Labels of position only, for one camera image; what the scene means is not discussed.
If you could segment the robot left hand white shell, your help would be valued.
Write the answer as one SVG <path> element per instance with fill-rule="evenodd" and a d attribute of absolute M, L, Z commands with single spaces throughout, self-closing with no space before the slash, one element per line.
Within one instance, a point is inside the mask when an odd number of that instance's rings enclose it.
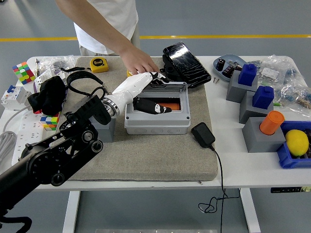
<path fill-rule="evenodd" d="M 110 100 L 118 107 L 120 113 L 123 112 L 125 106 L 133 102 L 134 97 L 142 92 L 142 90 L 151 82 L 169 83 L 169 79 L 158 72 L 144 72 L 129 76 L 125 79 L 113 92 Z"/>

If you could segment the person's right hand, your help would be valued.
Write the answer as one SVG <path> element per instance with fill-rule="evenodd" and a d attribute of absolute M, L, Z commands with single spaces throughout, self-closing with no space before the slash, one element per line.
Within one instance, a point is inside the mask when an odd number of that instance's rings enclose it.
<path fill-rule="evenodd" d="M 132 44 L 118 51 L 124 65 L 132 74 L 159 72 L 151 57 Z"/>

